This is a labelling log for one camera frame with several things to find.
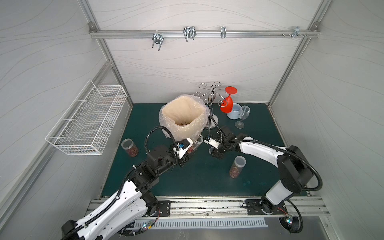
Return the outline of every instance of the plastic jar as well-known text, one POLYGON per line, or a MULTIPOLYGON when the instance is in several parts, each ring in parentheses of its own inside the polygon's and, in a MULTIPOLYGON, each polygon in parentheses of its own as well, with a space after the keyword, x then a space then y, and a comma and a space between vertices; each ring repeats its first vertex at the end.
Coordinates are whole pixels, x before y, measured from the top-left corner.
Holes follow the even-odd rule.
POLYGON ((187 154, 197 150, 197 148, 203 143, 204 138, 203 138, 203 136, 201 136, 201 134, 194 133, 191 136, 191 140, 192 140, 193 144, 190 148, 188 148, 187 154))
POLYGON ((233 161, 231 169, 229 170, 229 176, 231 178, 237 178, 241 170, 243 170, 246 163, 247 161, 245 160, 244 157, 242 156, 235 157, 235 160, 233 161))
POLYGON ((121 147, 128 153, 130 157, 135 157, 139 154, 139 149, 130 138, 124 139, 121 142, 121 147))

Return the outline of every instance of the clear wine glass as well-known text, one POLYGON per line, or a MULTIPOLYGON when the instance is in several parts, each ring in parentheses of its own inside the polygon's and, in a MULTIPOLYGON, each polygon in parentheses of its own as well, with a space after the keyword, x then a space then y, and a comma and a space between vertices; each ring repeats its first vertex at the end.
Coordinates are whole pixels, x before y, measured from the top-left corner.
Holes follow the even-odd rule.
POLYGON ((248 106, 245 106, 245 105, 241 106, 241 109, 239 111, 239 118, 241 120, 235 122, 235 127, 240 128, 240 129, 244 127, 243 120, 249 116, 250 111, 251 111, 251 109, 248 106))

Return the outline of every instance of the metal hook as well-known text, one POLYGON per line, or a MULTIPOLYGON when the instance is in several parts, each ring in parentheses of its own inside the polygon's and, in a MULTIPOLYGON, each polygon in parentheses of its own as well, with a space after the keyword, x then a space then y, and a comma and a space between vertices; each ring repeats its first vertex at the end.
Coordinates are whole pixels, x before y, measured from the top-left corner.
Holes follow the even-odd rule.
POLYGON ((160 48, 161 48, 161 45, 163 44, 163 41, 164 41, 164 38, 161 34, 159 33, 155 33, 153 36, 152 36, 152 40, 153 40, 153 43, 152 43, 152 48, 153 46, 156 44, 160 44, 159 45, 159 50, 160 51, 160 48))
POLYGON ((227 36, 227 28, 226 27, 222 26, 220 32, 221 32, 221 38, 225 38, 227 36))
POLYGON ((228 101, 223 97, 221 96, 219 93, 217 93, 217 95, 219 95, 224 101, 226 101, 226 105, 225 106, 222 106, 222 104, 224 103, 222 100, 219 101, 218 105, 223 108, 223 107, 226 107, 228 105, 228 101))
POLYGON ((185 29, 183 29, 183 34, 186 41, 188 41, 188 37, 194 40, 196 36, 196 29, 193 26, 188 26, 185 29))

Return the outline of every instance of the white wire basket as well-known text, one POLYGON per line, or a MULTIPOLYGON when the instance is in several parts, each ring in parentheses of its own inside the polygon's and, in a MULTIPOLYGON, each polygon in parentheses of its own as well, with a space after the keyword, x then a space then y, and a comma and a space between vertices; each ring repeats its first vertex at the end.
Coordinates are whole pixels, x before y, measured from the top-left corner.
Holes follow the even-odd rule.
POLYGON ((120 85, 90 82, 45 138, 67 155, 101 155, 127 98, 120 85))

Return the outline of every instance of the green table surface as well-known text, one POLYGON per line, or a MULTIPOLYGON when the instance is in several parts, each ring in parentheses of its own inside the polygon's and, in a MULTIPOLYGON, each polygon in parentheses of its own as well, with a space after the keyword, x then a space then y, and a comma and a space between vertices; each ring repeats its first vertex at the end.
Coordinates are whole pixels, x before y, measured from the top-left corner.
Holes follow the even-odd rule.
MULTIPOLYGON (((159 111, 164 103, 136 103, 124 131, 123 139, 131 138, 139 148, 139 154, 129 157, 119 146, 102 195, 111 196, 118 189, 125 174, 146 159, 144 139, 147 133, 159 125, 159 111)), ((284 146, 283 140, 272 120, 265 104, 244 104, 251 112, 245 119, 243 129, 237 129, 235 122, 214 105, 214 114, 218 117, 218 125, 228 126, 236 135, 245 133, 257 140, 277 146, 284 146)), ((170 146, 171 140, 166 138, 161 130, 155 131, 149 138, 148 148, 157 145, 170 146)), ((224 159, 217 159, 209 155, 211 147, 202 143, 194 156, 184 167, 175 166, 174 169, 162 174, 160 181, 152 188, 156 196, 261 196, 278 180, 277 168, 255 156, 232 151, 224 155, 224 159), (239 177, 232 179, 229 169, 236 156, 241 155, 247 164, 239 177)))

